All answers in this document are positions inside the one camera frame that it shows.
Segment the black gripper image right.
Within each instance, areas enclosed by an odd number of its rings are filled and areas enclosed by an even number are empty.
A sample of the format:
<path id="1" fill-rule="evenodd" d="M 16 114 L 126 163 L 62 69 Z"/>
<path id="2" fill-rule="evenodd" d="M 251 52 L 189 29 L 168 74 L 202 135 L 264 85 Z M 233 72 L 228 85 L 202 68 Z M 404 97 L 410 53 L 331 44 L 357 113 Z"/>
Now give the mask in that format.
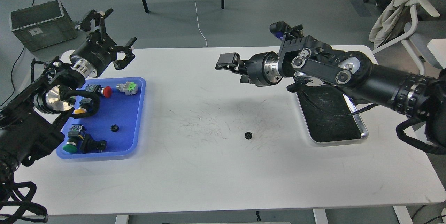
<path id="1" fill-rule="evenodd" d="M 255 86 L 272 86 L 281 82 L 282 75 L 278 70 L 279 57 L 275 52 L 265 52 L 253 55 L 248 60 L 241 60 L 238 53 L 220 54 L 215 69 L 244 69 L 239 82 Z"/>

